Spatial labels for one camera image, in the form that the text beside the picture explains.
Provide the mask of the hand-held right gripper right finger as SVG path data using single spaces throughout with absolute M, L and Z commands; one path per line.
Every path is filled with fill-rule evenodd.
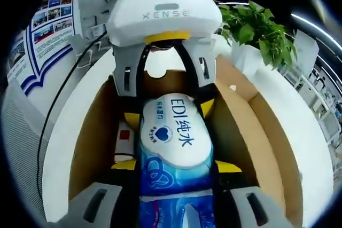
M 285 227 L 280 206 L 231 163 L 212 164 L 216 227 Z

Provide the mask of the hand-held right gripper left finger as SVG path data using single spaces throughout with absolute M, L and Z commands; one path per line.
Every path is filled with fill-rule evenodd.
M 139 227 L 139 164 L 121 161 L 75 196 L 56 227 Z

